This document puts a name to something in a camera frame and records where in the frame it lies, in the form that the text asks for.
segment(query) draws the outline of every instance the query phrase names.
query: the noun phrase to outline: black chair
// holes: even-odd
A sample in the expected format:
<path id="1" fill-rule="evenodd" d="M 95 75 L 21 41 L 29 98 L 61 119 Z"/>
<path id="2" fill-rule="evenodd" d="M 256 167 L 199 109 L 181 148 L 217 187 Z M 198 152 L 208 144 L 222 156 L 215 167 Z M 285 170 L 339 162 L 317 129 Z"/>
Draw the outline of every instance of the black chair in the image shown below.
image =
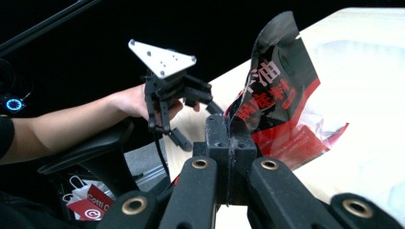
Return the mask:
<path id="1" fill-rule="evenodd" d="M 132 119 L 124 119 L 110 129 L 52 158 L 38 169 L 39 174 L 61 173 L 74 166 L 84 168 L 119 197 L 138 190 L 124 157 L 124 146 L 134 131 Z"/>

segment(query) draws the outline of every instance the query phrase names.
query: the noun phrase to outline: table surface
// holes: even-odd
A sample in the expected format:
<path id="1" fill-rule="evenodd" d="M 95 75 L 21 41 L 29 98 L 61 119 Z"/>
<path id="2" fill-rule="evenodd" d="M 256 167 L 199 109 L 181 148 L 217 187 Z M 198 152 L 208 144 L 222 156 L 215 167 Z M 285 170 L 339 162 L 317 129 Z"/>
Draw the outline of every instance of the table surface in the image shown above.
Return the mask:
<path id="1" fill-rule="evenodd" d="M 400 198 L 405 195 L 405 9 L 342 9 L 300 34 L 321 80 L 308 105 L 327 121 L 350 125 L 329 152 L 294 174 L 325 202 L 338 193 L 357 193 L 405 225 L 405 198 Z M 224 110 L 243 89 L 249 62 L 210 82 L 214 101 Z M 192 142 L 204 141 L 208 116 L 185 107 L 171 125 Z M 192 153 L 168 137 L 164 147 L 176 177 Z M 246 221 L 235 222 L 235 214 L 228 215 L 232 225 L 248 227 Z M 217 228 L 230 225 L 224 219 L 217 215 Z"/>

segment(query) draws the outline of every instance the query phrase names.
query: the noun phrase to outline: human arm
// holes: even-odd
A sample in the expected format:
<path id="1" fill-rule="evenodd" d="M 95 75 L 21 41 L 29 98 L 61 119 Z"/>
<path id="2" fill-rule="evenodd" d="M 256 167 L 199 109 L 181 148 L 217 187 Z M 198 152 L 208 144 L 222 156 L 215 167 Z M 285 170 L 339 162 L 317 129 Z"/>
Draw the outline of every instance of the human arm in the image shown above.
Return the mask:
<path id="1" fill-rule="evenodd" d="M 182 104 L 175 101 L 169 110 L 170 118 L 181 108 Z M 0 164 L 59 153 L 128 116 L 148 119 L 144 84 L 39 117 L 13 118 L 14 139 L 7 153 L 0 159 Z"/>

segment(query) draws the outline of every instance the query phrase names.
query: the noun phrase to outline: black sleeve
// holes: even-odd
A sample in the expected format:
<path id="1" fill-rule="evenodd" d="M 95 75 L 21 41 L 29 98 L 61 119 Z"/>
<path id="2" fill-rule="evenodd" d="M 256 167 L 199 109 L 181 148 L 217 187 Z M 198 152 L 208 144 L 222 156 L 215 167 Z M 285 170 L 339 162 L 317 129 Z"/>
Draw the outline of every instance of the black sleeve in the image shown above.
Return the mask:
<path id="1" fill-rule="evenodd" d="M 14 125 L 10 118 L 0 116 L 0 158 L 6 154 L 14 139 Z"/>

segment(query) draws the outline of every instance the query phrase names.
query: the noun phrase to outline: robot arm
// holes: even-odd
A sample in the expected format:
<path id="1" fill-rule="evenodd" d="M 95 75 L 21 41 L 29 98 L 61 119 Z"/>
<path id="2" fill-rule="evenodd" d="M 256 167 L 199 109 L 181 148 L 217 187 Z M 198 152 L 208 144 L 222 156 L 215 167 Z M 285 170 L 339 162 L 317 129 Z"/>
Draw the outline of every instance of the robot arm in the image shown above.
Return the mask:
<path id="1" fill-rule="evenodd" d="M 168 110 L 175 99 L 182 98 L 186 106 L 194 107 L 196 103 L 207 105 L 211 114 L 223 114 L 211 95 L 211 85 L 186 73 L 194 66 L 197 58 L 135 40 L 128 43 L 129 49 L 148 67 L 150 74 L 145 76 L 145 100 L 149 113 L 149 131 L 169 135 L 176 145 L 187 152 L 192 144 L 178 129 L 170 127 Z M 156 107 L 161 113 L 161 126 L 156 124 Z"/>

